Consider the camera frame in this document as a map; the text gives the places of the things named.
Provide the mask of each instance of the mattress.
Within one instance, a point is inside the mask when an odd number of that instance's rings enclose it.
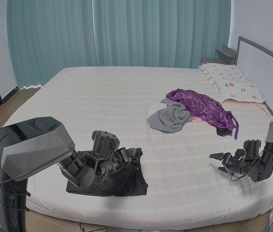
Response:
[[[211,153],[231,152],[247,139],[262,148],[271,121],[264,105],[227,100],[239,122],[238,139],[191,122],[173,134],[151,129],[147,111],[174,89],[192,89],[218,101],[200,69],[74,67],[54,76],[6,125],[52,116],[61,121],[77,151],[91,150],[92,132],[109,131],[120,146],[142,148],[147,195],[95,197],[65,191],[67,180],[53,165],[28,181],[27,207],[57,218],[131,229],[181,230],[253,218],[273,206],[273,174],[259,183],[231,182]]]

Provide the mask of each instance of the pillowcase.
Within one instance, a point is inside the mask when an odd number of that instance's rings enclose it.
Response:
[[[235,65],[208,63],[199,66],[216,91],[219,101],[233,99],[239,102],[263,103],[261,92],[246,79]]]

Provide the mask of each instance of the floor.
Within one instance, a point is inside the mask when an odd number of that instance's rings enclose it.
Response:
[[[33,96],[39,88],[29,88],[19,90],[15,95],[13,95],[6,103],[0,106],[0,127],[2,127],[10,116],[31,96]],[[231,222],[219,225],[212,225],[202,228],[196,228],[191,230],[186,230],[187,232],[262,232],[269,212],[263,215],[258,215],[255,218],[247,219],[239,222]],[[102,225],[91,225],[91,224],[81,224],[85,231],[102,229],[106,226]],[[29,211],[26,213],[26,227],[28,232],[71,232],[71,231],[81,231],[78,222],[58,219],[43,214],[39,214],[34,211]]]

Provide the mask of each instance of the teal curtain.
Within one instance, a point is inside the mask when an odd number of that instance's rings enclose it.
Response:
[[[197,68],[228,45],[231,0],[93,0],[98,66]]]
[[[197,68],[228,44],[231,0],[8,0],[18,87],[65,67]]]
[[[7,0],[18,87],[44,85],[66,67],[96,66],[92,0]]]

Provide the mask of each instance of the black baseboard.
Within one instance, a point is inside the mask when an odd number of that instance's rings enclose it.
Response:
[[[11,90],[3,99],[3,103],[6,103],[8,99],[10,99],[16,92],[18,91],[18,87],[16,86],[14,89]]]

